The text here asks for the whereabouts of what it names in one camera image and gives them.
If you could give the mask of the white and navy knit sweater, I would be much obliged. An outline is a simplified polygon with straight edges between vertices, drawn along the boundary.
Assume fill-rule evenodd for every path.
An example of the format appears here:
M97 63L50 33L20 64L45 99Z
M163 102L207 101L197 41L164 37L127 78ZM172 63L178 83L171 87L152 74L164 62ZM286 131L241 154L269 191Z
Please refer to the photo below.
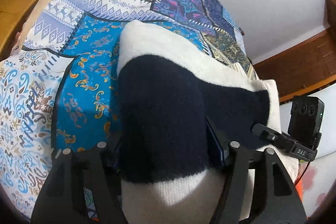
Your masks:
M206 118L247 149L275 150L292 182L298 160L252 133L281 133L274 80L252 80L162 26L129 22L117 66L122 211L129 223L211 223L225 176L210 165ZM249 215L254 171L243 211Z

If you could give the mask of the blue patchwork bedspread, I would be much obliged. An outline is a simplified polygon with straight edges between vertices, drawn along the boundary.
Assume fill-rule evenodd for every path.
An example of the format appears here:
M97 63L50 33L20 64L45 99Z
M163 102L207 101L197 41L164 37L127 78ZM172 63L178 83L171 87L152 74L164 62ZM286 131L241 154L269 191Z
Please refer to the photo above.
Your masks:
M163 26L257 77L242 31L218 0L50 0L18 53L1 62L1 187L24 217L52 167L52 140L80 152L120 131L119 37L132 20Z

